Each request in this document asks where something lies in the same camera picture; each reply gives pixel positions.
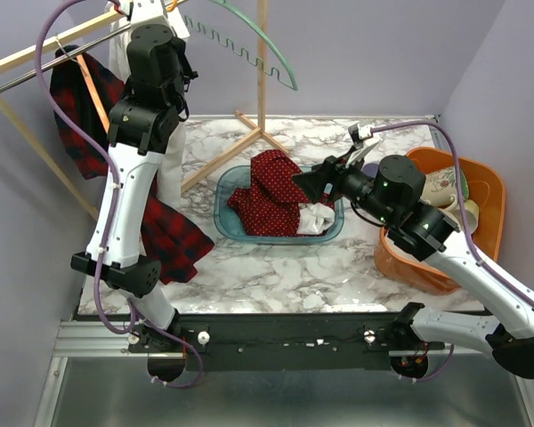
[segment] red polka dot cloth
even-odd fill
[[[311,201],[291,181],[301,169],[278,149],[251,159],[251,186],[236,189],[228,206],[249,236],[298,237],[299,204]],[[325,204],[334,209],[334,204]]]

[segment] orange bucket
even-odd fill
[[[431,173],[453,165],[453,157],[447,151],[420,147],[412,149],[408,156],[423,173]],[[487,256],[498,260],[505,219],[506,189],[498,174],[490,167],[468,158],[459,158],[468,186],[469,198],[479,206],[479,227],[473,234],[473,242]],[[374,251],[374,264],[387,276],[417,287],[431,294],[450,294],[460,286],[449,276],[424,262],[408,258],[390,248],[391,241],[380,230],[380,238]]]

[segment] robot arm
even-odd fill
[[[508,371],[534,378],[534,307],[526,302],[534,301],[534,291],[479,249],[482,262],[476,261],[457,224],[419,199],[425,175],[408,157],[385,157],[375,179],[364,174],[360,169],[363,154],[371,147],[372,132],[355,125],[350,134],[354,146],[348,153],[327,157],[311,172],[296,175],[295,183],[313,203],[332,184],[331,199],[345,197],[377,218],[397,247],[455,279],[491,313],[470,316],[411,303],[401,312],[396,327],[416,341],[449,342],[492,354]],[[504,286],[485,266],[512,287]]]
[[[123,2],[119,11],[130,17],[133,33],[126,48],[131,76],[109,113],[108,153],[117,168],[118,198],[111,206],[116,184],[109,174],[91,241],[85,252],[73,255],[71,267],[93,276],[103,253],[96,279],[118,289],[153,325],[166,330],[176,311],[156,286],[160,262],[140,255],[139,235],[150,185],[170,135],[188,116],[184,93],[198,73],[168,22],[164,2]],[[106,226],[109,234],[102,245]]]

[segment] screw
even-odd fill
[[[138,342],[140,340],[141,339],[138,336],[136,336],[135,334],[129,334],[128,335],[128,343],[129,344],[132,344],[132,345],[138,344]]]
[[[210,334],[206,331],[202,331],[198,334],[198,342],[202,345],[206,345],[210,342]]]
[[[371,329],[364,331],[364,341],[371,344],[376,340],[376,334]]]

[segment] red checkered fabric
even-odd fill
[[[66,51],[75,48],[76,46],[68,46]],[[56,56],[62,54],[63,52],[58,51]],[[103,107],[109,112],[120,99],[125,86],[95,58],[87,53],[83,56]],[[53,69],[50,93],[71,120],[80,125],[103,148],[108,148],[107,134],[78,64],[69,60]],[[55,123],[66,152],[75,161],[84,178],[106,176],[108,168],[103,157],[73,132],[57,114]],[[157,199],[156,178],[150,187],[142,217],[141,234],[146,254],[152,259],[160,260],[162,264],[160,280],[165,284],[171,281],[188,282],[198,273],[194,263],[214,247],[214,242],[196,224]]]
[[[291,181],[298,173],[301,168],[278,149],[251,159],[250,187],[236,189],[228,199],[228,206],[238,214],[249,236],[300,236],[296,234],[301,219],[299,204],[311,202]]]

